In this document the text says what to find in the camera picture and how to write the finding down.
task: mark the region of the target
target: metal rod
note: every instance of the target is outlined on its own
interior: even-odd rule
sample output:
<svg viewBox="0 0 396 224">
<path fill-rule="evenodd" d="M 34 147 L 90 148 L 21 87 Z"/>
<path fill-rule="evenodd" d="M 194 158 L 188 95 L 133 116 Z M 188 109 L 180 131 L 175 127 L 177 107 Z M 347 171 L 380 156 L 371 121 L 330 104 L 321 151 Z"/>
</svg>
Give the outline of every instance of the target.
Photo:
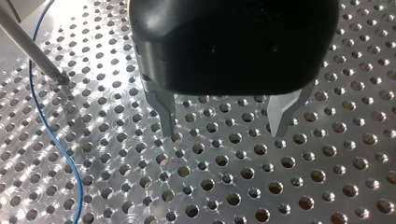
<svg viewBox="0 0 396 224">
<path fill-rule="evenodd" d="M 38 47 L 35 41 L 24 32 L 20 25 L 6 12 L 0 4 L 0 27 L 14 41 L 14 43 L 29 57 L 41 71 L 53 79 L 57 84 L 68 83 L 67 76 L 64 76 L 51 60 Z"/>
</svg>

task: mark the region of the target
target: circular hole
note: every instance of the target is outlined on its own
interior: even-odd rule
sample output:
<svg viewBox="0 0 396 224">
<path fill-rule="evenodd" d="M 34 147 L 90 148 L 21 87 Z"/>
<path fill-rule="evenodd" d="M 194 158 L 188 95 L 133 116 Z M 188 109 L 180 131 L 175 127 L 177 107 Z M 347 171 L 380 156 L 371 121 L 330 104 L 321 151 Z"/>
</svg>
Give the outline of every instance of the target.
<svg viewBox="0 0 396 224">
<path fill-rule="evenodd" d="M 353 166 L 358 170 L 365 170 L 369 166 L 369 162 L 363 158 L 356 158 L 353 161 Z"/>
<path fill-rule="evenodd" d="M 334 146 L 325 146 L 322 148 L 323 155 L 326 157 L 333 157 L 337 154 L 337 148 Z"/>
<path fill-rule="evenodd" d="M 143 189 L 148 189 L 149 186 L 151 185 L 151 178 L 148 176 L 145 176 L 140 179 L 139 184 L 140 184 L 140 187 L 142 187 Z"/>
<path fill-rule="evenodd" d="M 191 204 L 191 205 L 188 205 L 188 206 L 186 207 L 185 212 L 186 212 L 187 217 L 195 218 L 195 217 L 198 216 L 199 208 L 198 208 L 197 205 Z"/>
<path fill-rule="evenodd" d="M 369 146 L 372 146 L 378 142 L 378 138 L 372 133 L 365 133 L 363 135 L 363 142 Z"/>
<path fill-rule="evenodd" d="M 233 219 L 233 224 L 247 224 L 248 221 L 243 216 L 237 216 Z"/>
<path fill-rule="evenodd" d="M 283 185 L 280 182 L 272 182 L 269 186 L 268 189 L 271 191 L 273 194 L 280 194 L 283 191 Z"/>
<path fill-rule="evenodd" d="M 229 138 L 233 144 L 238 144 L 242 141 L 242 135 L 240 133 L 232 133 Z"/>
<path fill-rule="evenodd" d="M 33 220 L 35 220 L 37 215 L 38 215 L 37 210 L 30 209 L 29 212 L 27 212 L 27 214 L 26 214 L 26 219 L 29 221 L 33 221 Z"/>
<path fill-rule="evenodd" d="M 161 196 L 163 198 L 163 201 L 166 202 L 166 203 L 172 202 L 174 200 L 174 198 L 175 198 L 174 192 L 172 190 L 170 190 L 170 189 L 164 191 Z"/>
<path fill-rule="evenodd" d="M 241 196 L 237 193 L 230 193 L 227 196 L 227 203 L 230 206 L 237 206 L 241 203 Z"/>
<path fill-rule="evenodd" d="M 73 208 L 73 205 L 75 204 L 74 199 L 67 199 L 64 202 L 64 209 L 65 210 L 71 210 Z"/>
<path fill-rule="evenodd" d="M 227 112 L 230 112 L 231 105 L 230 104 L 221 104 L 219 109 L 220 109 L 221 112 L 227 113 Z"/>
<path fill-rule="evenodd" d="M 326 180 L 326 174 L 323 171 L 316 170 L 311 173 L 311 178 L 317 183 L 323 183 Z"/>
<path fill-rule="evenodd" d="M 390 171 L 387 175 L 387 180 L 390 184 L 396 185 L 396 172 Z"/>
<path fill-rule="evenodd" d="M 165 215 L 166 221 L 168 222 L 174 222 L 176 221 L 177 218 L 177 213 L 176 212 L 168 212 Z"/>
<path fill-rule="evenodd" d="M 204 150 L 205 150 L 204 144 L 195 144 L 195 145 L 192 147 L 192 151 L 193 151 L 195 154 L 198 154 L 198 155 L 204 153 Z"/>
<path fill-rule="evenodd" d="M 132 214 L 134 211 L 134 204 L 132 202 L 125 202 L 122 204 L 121 210 L 124 214 Z"/>
<path fill-rule="evenodd" d="M 387 199 L 381 199 L 376 203 L 376 208 L 385 214 L 394 212 L 395 205 Z"/>
<path fill-rule="evenodd" d="M 286 204 L 286 203 L 282 203 L 277 207 L 277 210 L 283 214 L 283 215 L 288 215 L 290 214 L 290 205 Z"/>
<path fill-rule="evenodd" d="M 330 220 L 332 221 L 333 224 L 346 224 L 347 216 L 342 213 L 336 212 L 332 214 Z"/>
<path fill-rule="evenodd" d="M 221 156 L 217 156 L 216 157 L 216 164 L 218 166 L 225 166 L 225 165 L 227 165 L 227 163 L 228 163 L 228 157 L 227 156 L 221 155 Z"/>
<path fill-rule="evenodd" d="M 267 164 L 264 164 L 264 165 L 262 166 L 262 169 L 263 169 L 264 172 L 266 172 L 266 173 L 271 173 L 271 172 L 274 171 L 274 165 L 271 164 L 271 163 L 267 163 Z"/>
<path fill-rule="evenodd" d="M 293 157 L 284 157 L 280 161 L 285 168 L 293 168 L 295 166 L 296 160 Z"/>
<path fill-rule="evenodd" d="M 322 199 L 328 203 L 334 202 L 335 195 L 330 191 L 326 191 L 322 194 Z"/>
<path fill-rule="evenodd" d="M 171 174 L 169 172 L 163 171 L 162 173 L 160 173 L 160 181 L 161 182 L 168 182 L 170 176 L 171 176 Z"/>
<path fill-rule="evenodd" d="M 204 179 L 201 182 L 201 187 L 206 191 L 210 191 L 215 187 L 215 182 L 212 179 Z"/>
<path fill-rule="evenodd" d="M 244 122 L 251 122 L 254 120 L 254 115 L 252 113 L 245 113 L 242 115 L 242 120 Z"/>
<path fill-rule="evenodd" d="M 313 152 L 307 151 L 307 152 L 303 153 L 303 159 L 305 161 L 314 161 L 315 154 Z"/>
<path fill-rule="evenodd" d="M 310 197 L 304 196 L 303 198 L 300 199 L 298 202 L 301 208 L 304 210 L 310 210 L 314 208 L 314 200 Z"/>
<path fill-rule="evenodd" d="M 217 123 L 208 123 L 206 129 L 210 133 L 215 133 L 219 129 L 219 125 Z"/>
<path fill-rule="evenodd" d="M 355 185 L 347 184 L 343 187 L 343 192 L 347 197 L 353 198 L 358 196 L 359 189 Z"/>
<path fill-rule="evenodd" d="M 263 144 L 256 145 L 254 146 L 254 152 L 259 156 L 265 155 L 267 153 L 267 146 Z"/>
<path fill-rule="evenodd" d="M 187 114 L 185 119 L 188 123 L 192 123 L 196 121 L 197 116 L 194 113 Z"/>
<path fill-rule="evenodd" d="M 298 144 L 298 145 L 302 145 L 304 143 L 306 143 L 307 141 L 307 137 L 305 134 L 303 133 L 297 133 L 293 136 L 293 141 Z"/>
<path fill-rule="evenodd" d="M 181 133 L 175 133 L 172 136 L 172 142 L 174 143 L 180 143 L 183 140 L 183 135 Z"/>
<path fill-rule="evenodd" d="M 371 114 L 373 120 L 382 122 L 387 118 L 387 115 L 384 112 L 374 111 Z"/>
<path fill-rule="evenodd" d="M 259 208 L 255 217 L 259 222 L 267 222 L 270 219 L 270 212 L 267 209 Z"/>
<path fill-rule="evenodd" d="M 168 162 L 168 156 L 165 154 L 161 154 L 158 155 L 157 158 L 155 159 L 155 161 L 161 165 L 161 166 L 165 166 L 165 164 Z"/>
<path fill-rule="evenodd" d="M 192 195 L 193 187 L 192 186 L 185 186 L 185 187 L 183 187 L 182 191 L 183 191 L 183 193 L 185 195 Z"/>
<path fill-rule="evenodd" d="M 131 173 L 131 166 L 128 164 L 124 164 L 120 167 L 119 172 L 121 175 L 128 175 Z"/>
<path fill-rule="evenodd" d="M 101 192 L 101 196 L 105 200 L 109 200 L 113 197 L 114 190 L 112 188 L 103 189 Z"/>
<path fill-rule="evenodd" d="M 20 196 L 14 196 L 11 201 L 9 202 L 9 204 L 11 204 L 11 206 L 16 207 L 18 205 L 20 205 L 22 201 L 22 198 Z"/>
<path fill-rule="evenodd" d="M 246 167 L 246 168 L 242 169 L 241 176 L 244 179 L 252 179 L 254 177 L 254 170 L 252 168 Z"/>
</svg>

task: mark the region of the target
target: aluminum breadboard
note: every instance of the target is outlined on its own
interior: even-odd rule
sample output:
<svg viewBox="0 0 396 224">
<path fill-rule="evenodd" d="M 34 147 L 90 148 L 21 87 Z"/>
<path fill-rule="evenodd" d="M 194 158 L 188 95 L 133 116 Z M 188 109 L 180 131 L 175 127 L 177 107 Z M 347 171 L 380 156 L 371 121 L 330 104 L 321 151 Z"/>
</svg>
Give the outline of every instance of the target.
<svg viewBox="0 0 396 224">
<path fill-rule="evenodd" d="M 177 133 L 162 138 L 126 2 L 87 1 L 40 44 L 70 85 L 35 68 L 39 101 L 81 173 L 80 223 L 395 223 L 395 14 L 395 0 L 342 1 L 285 137 L 269 133 L 268 97 L 178 95 Z M 26 62 L 1 60 L 1 223 L 72 223 L 76 181 L 37 116 Z"/>
</svg>

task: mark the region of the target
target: metal surface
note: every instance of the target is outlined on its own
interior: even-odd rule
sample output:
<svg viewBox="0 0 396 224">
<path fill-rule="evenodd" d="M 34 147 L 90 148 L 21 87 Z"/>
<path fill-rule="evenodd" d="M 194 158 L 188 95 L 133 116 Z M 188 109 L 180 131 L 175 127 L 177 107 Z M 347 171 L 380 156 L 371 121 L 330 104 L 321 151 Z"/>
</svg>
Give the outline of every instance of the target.
<svg viewBox="0 0 396 224">
<path fill-rule="evenodd" d="M 38 45 L 30 38 L 20 25 L 0 5 L 0 27 L 14 41 L 26 56 L 40 67 L 41 71 L 57 84 L 67 84 L 68 78 L 50 61 Z"/>
<path fill-rule="evenodd" d="M 126 3 L 89 1 L 40 45 L 69 87 L 51 88 L 35 70 L 47 118 L 83 177 L 80 222 L 394 223 L 395 8 L 342 2 L 318 85 L 284 138 L 267 131 L 265 97 L 181 95 L 176 134 L 162 138 Z M 1 80 L 0 219 L 70 223 L 74 177 L 37 123 L 26 64 Z"/>
</svg>

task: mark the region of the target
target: blue cable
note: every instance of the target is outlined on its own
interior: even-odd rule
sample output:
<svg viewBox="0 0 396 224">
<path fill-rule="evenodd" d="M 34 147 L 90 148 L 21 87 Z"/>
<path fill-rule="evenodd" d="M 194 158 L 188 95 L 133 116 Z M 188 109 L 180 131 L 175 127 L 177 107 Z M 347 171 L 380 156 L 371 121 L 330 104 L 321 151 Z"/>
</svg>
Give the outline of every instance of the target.
<svg viewBox="0 0 396 224">
<path fill-rule="evenodd" d="M 47 11 L 50 9 L 50 6 L 53 3 L 54 3 L 54 0 L 50 0 L 49 3 L 44 8 L 43 12 L 41 13 L 40 19 L 38 20 L 37 26 L 35 27 L 35 32 L 33 34 L 33 41 L 35 41 L 35 39 L 37 38 L 37 34 L 38 34 L 38 30 L 40 29 L 41 22 L 43 21 L 44 17 L 47 14 Z M 61 142 L 58 140 L 58 138 L 52 132 L 52 129 L 50 128 L 49 124 L 47 123 L 47 120 L 45 119 L 44 113 L 41 110 L 40 103 L 38 102 L 37 96 L 35 95 L 35 88 L 34 88 L 34 85 L 33 85 L 32 60 L 29 60 L 29 85 L 30 85 L 30 90 L 32 91 L 33 99 L 35 100 L 35 106 L 36 106 L 37 111 L 38 111 L 38 116 L 43 121 L 44 126 L 46 127 L 47 132 L 49 133 L 49 136 L 52 139 L 52 141 L 61 150 L 62 154 L 64 154 L 64 157 L 66 158 L 67 162 L 69 163 L 69 165 L 72 168 L 73 173 L 74 173 L 74 175 L 76 177 L 77 185 L 78 185 L 78 206 L 77 206 L 77 211 L 76 211 L 75 219 L 74 219 L 73 223 L 77 224 L 78 220 L 79 220 L 79 216 L 81 215 L 82 199 L 84 197 L 84 191 L 83 191 L 83 188 L 82 188 L 81 177 L 79 176 L 78 169 L 77 169 L 76 165 L 73 163 L 72 159 L 67 154 L 66 150 L 64 149 L 64 146 L 62 146 Z"/>
</svg>

